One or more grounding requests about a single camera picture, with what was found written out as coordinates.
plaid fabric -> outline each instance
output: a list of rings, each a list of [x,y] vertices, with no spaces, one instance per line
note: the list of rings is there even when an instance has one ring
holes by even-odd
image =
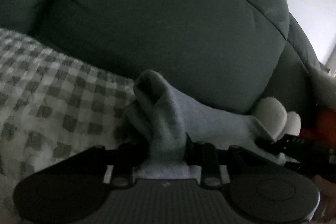
[[[102,144],[133,99],[133,81],[0,28],[1,173],[16,180]]]

sofa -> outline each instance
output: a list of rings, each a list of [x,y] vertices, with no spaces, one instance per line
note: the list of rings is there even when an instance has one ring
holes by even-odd
[[[274,97],[304,127],[316,115],[308,67],[319,61],[286,0],[0,0],[0,27],[118,75],[124,90],[151,69],[212,108],[250,114]]]

white pillow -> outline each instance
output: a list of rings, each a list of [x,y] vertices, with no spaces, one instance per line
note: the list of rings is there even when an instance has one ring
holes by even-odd
[[[311,65],[308,71],[317,103],[336,111],[336,79]]]

sofa backrest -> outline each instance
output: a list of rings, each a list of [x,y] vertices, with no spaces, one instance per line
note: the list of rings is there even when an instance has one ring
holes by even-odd
[[[133,79],[153,69],[236,113],[266,95],[303,120],[312,113],[305,66],[317,58],[286,0],[49,0],[40,10],[24,32],[98,67]],[[0,25],[22,31],[27,22],[9,25],[4,11]]]

black object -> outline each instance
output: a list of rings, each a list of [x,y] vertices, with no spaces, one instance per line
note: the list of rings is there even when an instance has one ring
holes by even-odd
[[[117,150],[92,147],[21,181],[13,194],[23,219],[35,223],[301,223],[320,200],[308,178],[239,146],[218,150],[187,135],[185,160],[202,167],[196,180],[133,183],[132,167],[148,157],[148,143]],[[114,165],[110,183],[103,183]],[[231,183],[223,184],[219,165]]]
[[[285,166],[295,172],[312,178],[316,174],[336,183],[335,150],[319,141],[286,134],[277,142],[258,138],[256,145],[274,155],[280,152],[296,159],[299,163],[287,162]]]

